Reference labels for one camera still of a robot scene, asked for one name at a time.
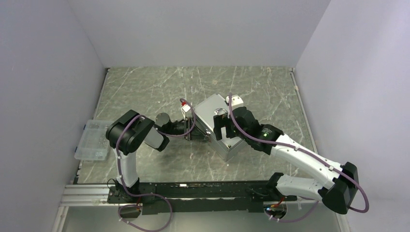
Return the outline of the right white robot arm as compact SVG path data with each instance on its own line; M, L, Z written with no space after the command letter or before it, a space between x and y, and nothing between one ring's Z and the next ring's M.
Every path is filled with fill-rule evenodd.
M234 109L233 115L217 109L213 121L217 140L238 137L254 150L280 157L311 176L302 178L274 173L266 186L269 199L309 198L323 202L342 215L352 209L352 201L359 190L358 171L353 163L340 164L314 153L275 126L260 124L246 107Z

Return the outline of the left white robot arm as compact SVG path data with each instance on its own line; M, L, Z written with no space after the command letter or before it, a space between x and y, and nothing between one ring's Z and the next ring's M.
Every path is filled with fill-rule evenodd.
M141 193L136 151L142 143L161 152L169 144L170 137L205 141L209 133L197 127L195 116L186 115L182 120L171 121L167 113L160 113L151 120L129 110L108 127L105 137L116 153L116 188L121 189L119 195L125 202L132 203Z

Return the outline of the grey metal medicine case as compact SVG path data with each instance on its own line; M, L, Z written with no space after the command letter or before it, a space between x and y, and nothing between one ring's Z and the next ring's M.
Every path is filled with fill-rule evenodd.
M227 138L226 128L221 128L222 139L217 140L213 132L213 116L228 112L225 99L220 94L213 94L194 106L196 126L209 136L210 146L219 154L224 162L235 156L247 143L239 137Z

